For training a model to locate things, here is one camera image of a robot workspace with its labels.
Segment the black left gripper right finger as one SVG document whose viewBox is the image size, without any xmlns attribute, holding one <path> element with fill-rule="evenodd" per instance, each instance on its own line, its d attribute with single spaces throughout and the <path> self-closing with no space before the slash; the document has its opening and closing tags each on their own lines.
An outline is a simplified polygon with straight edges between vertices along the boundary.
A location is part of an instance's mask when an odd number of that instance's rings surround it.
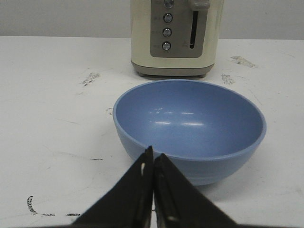
<svg viewBox="0 0 304 228">
<path fill-rule="evenodd" d="M 159 228 L 237 228 L 165 155 L 154 161 L 154 201 Z"/>
</svg>

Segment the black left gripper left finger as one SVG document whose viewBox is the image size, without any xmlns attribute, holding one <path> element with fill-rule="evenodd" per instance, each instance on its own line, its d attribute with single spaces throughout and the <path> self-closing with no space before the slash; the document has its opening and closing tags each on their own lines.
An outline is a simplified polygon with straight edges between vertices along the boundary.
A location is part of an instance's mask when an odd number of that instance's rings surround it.
<svg viewBox="0 0 304 228">
<path fill-rule="evenodd" d="M 149 146 L 123 177 L 72 228 L 149 228 L 153 198 L 153 149 Z"/>
</svg>

